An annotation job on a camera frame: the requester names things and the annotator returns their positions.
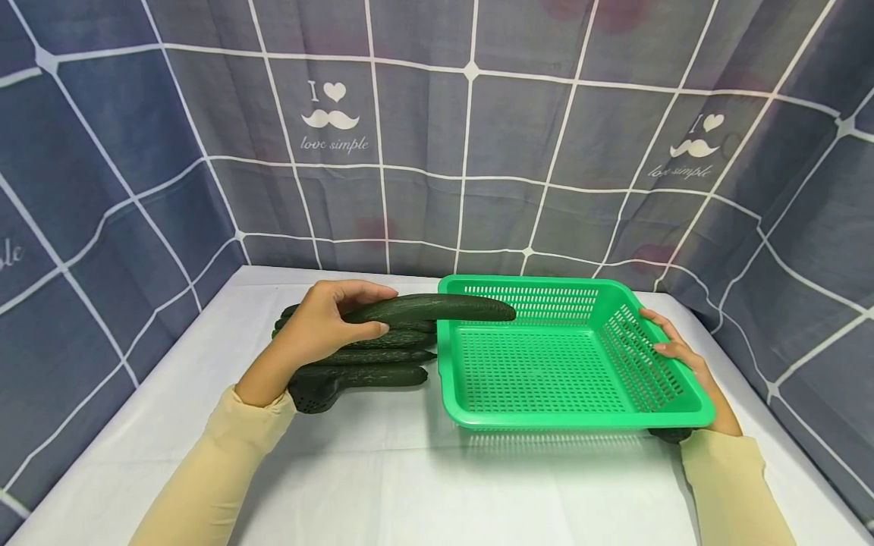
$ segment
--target hand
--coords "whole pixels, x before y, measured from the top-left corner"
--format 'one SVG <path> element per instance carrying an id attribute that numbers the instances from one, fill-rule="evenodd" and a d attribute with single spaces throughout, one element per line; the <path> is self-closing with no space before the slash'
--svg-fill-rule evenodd
<path id="1" fill-rule="evenodd" d="M 671 321 L 652 309 L 641 308 L 640 311 L 643 318 L 649 319 L 657 324 L 670 340 L 669 343 L 656 343 L 653 345 L 653 349 L 655 349 L 657 353 L 668 358 L 676 358 L 680 362 L 686 364 L 686 366 L 692 370 L 692 373 L 695 374 L 695 378 L 699 383 L 701 383 L 701 386 L 705 389 L 710 388 L 712 385 L 716 385 L 716 382 L 713 381 L 713 375 L 711 375 L 710 368 L 707 367 L 707 362 L 704 361 L 701 355 L 689 347 L 689 344 L 683 339 L 680 333 L 676 331 L 676 327 L 671 323 Z"/>
<path id="2" fill-rule="evenodd" d="M 295 372 L 334 354 L 343 345 L 376 339 L 388 332 L 381 322 L 349 324 L 341 315 L 355 307 L 398 295 L 397 290 L 366 280 L 320 280 L 279 334 L 237 383 L 244 404 L 264 407 L 286 389 Z"/>
<path id="3" fill-rule="evenodd" d="M 676 331 L 676 328 L 671 321 L 651 309 L 641 308 L 640 312 L 643 318 L 649 319 L 657 324 L 665 335 L 668 336 L 668 343 L 655 343 L 653 345 L 655 352 L 668 358 L 676 358 L 688 366 L 689 369 L 692 370 L 692 373 L 695 374 L 695 378 L 698 382 L 701 383 L 701 386 L 704 387 L 704 391 L 716 407 L 716 418 L 707 429 L 714 432 L 728 434 L 729 436 L 743 436 L 744 433 L 740 429 L 738 418 L 735 417 L 734 411 L 728 404 L 728 399 L 725 397 L 725 394 L 723 394 L 722 390 L 719 389 L 716 380 L 713 379 L 713 375 L 711 374 L 710 368 L 707 366 L 707 362 L 701 357 L 701 355 L 689 347 L 689 344 L 682 336 L 680 336 L 680 333 Z"/>
<path id="4" fill-rule="evenodd" d="M 387 324 L 349 324 L 341 315 L 397 295 L 394 288 L 366 280 L 320 280 L 309 289 L 271 345 L 299 368 L 333 355 L 343 345 L 376 339 L 388 332 Z"/>

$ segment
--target heart symbol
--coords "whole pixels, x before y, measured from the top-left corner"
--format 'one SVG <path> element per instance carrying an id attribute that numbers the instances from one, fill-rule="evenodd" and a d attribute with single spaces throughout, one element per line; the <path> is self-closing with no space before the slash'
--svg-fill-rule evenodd
<path id="1" fill-rule="evenodd" d="M 340 99 L 346 96 L 346 86 L 342 83 L 326 83 L 322 89 L 334 102 L 339 102 Z"/>
<path id="2" fill-rule="evenodd" d="M 722 122 L 725 121 L 725 116 L 722 114 L 710 114 L 704 118 L 704 132 L 710 133 L 713 129 L 722 125 Z"/>

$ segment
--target fabric backdrop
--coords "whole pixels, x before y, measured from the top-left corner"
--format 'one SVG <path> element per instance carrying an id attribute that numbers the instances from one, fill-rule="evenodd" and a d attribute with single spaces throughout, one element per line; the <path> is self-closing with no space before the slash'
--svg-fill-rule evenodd
<path id="1" fill-rule="evenodd" d="M 874 518 L 864 0 L 0 0 L 0 543 L 244 263 L 697 313 Z"/>

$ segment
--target mustache logo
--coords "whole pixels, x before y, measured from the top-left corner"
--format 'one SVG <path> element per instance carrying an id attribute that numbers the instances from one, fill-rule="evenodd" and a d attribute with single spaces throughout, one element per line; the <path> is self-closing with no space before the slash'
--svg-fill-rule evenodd
<path id="1" fill-rule="evenodd" d="M 683 143 L 676 148 L 673 146 L 670 147 L 670 156 L 679 157 L 688 153 L 692 157 L 706 157 L 718 149 L 719 146 L 711 148 L 707 145 L 707 142 L 704 142 L 701 139 L 695 141 L 683 141 Z"/>
<path id="2" fill-rule="evenodd" d="M 355 127 L 361 119 L 361 116 L 350 118 L 339 110 L 325 112 L 324 110 L 317 109 L 309 118 L 305 115 L 302 115 L 301 118 L 303 118 L 304 123 L 313 128 L 320 129 L 330 124 L 338 129 L 346 130 Z"/>

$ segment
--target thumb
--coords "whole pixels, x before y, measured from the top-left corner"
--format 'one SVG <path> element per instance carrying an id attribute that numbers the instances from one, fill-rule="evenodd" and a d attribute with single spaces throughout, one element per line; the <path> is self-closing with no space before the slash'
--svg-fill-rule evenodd
<path id="1" fill-rule="evenodd" d="M 365 322 L 364 324 L 349 324 L 345 330 L 346 343 L 349 344 L 382 337 L 388 332 L 388 324 L 376 321 Z"/>
<path id="2" fill-rule="evenodd" d="M 656 343 L 653 345 L 653 349 L 658 352 L 660 355 L 666 356 L 668 358 L 677 358 L 680 362 L 686 364 L 693 370 L 697 370 L 701 364 L 701 357 L 692 352 L 692 349 L 689 349 L 685 345 L 677 342 L 671 343 Z"/>

